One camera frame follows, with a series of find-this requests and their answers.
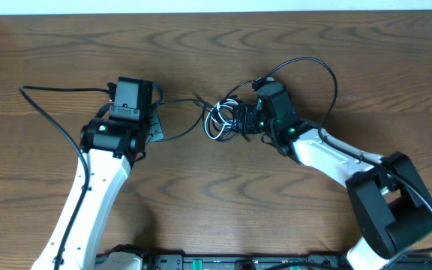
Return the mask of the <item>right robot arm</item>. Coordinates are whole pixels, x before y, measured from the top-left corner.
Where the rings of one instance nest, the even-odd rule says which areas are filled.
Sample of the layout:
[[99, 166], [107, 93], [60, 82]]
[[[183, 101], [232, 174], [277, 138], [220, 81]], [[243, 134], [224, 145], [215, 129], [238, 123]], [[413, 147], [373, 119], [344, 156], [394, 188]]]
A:
[[261, 134], [297, 164], [333, 179], [349, 196], [361, 238], [345, 256], [351, 269], [384, 269], [432, 233], [432, 197], [410, 158], [368, 153], [331, 136], [296, 112], [287, 89], [269, 80], [256, 84], [255, 104], [233, 113], [245, 134]]

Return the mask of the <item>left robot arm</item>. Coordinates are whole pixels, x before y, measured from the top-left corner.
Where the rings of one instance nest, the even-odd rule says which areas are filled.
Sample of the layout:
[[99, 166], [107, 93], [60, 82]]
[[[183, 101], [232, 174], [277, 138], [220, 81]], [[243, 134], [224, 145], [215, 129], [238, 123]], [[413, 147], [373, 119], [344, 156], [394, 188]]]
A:
[[93, 269], [104, 228], [133, 165], [146, 156], [161, 87], [144, 79], [119, 77], [105, 91], [109, 103], [82, 127], [73, 185], [58, 223], [33, 269]]

